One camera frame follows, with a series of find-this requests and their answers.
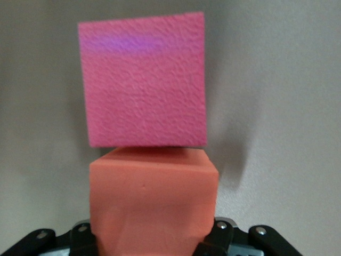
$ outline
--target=orange cube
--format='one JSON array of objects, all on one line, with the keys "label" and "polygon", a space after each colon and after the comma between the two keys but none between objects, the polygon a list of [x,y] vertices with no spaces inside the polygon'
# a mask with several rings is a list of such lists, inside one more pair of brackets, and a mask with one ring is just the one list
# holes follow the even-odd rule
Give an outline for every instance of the orange cube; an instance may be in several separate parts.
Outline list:
[{"label": "orange cube", "polygon": [[218,172],[202,149],[118,148],[90,164],[101,255],[191,256],[210,232]]}]

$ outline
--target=white background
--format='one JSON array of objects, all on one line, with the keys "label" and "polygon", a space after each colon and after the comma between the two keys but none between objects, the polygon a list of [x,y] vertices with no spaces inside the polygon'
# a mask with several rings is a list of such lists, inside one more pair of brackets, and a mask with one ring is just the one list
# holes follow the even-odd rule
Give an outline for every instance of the white background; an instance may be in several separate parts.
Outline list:
[{"label": "white background", "polygon": [[0,253],[89,217],[77,23],[206,16],[205,148],[217,215],[303,255],[341,251],[341,2],[1,1]]}]

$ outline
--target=pink cube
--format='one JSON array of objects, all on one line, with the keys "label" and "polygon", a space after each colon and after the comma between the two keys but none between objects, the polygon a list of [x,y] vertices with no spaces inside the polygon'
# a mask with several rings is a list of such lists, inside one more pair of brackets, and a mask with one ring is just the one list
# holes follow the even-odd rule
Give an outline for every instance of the pink cube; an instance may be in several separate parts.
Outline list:
[{"label": "pink cube", "polygon": [[78,30],[92,147],[206,144],[203,13]]}]

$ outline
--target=pink foam cube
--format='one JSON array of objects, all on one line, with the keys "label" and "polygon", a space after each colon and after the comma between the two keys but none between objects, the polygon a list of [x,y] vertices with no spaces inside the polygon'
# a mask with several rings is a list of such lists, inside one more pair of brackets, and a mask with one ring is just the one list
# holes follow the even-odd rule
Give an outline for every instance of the pink foam cube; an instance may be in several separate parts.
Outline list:
[{"label": "pink foam cube", "polygon": [[203,13],[78,31],[92,147],[206,144]]}]

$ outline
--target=black metal bracket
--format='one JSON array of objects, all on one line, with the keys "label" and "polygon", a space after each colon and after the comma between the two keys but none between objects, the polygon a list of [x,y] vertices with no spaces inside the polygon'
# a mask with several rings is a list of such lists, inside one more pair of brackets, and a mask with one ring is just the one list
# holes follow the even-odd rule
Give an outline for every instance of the black metal bracket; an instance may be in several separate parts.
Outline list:
[{"label": "black metal bracket", "polygon": [[[63,251],[69,256],[98,256],[96,238],[88,222],[76,224],[64,235],[52,229],[38,229],[1,256],[49,256]],[[259,225],[243,232],[227,218],[216,218],[210,234],[198,244],[192,256],[302,256],[275,229]]]},{"label": "black metal bracket", "polygon": [[192,256],[302,256],[275,229],[259,225],[243,232],[229,219],[216,219]]}]

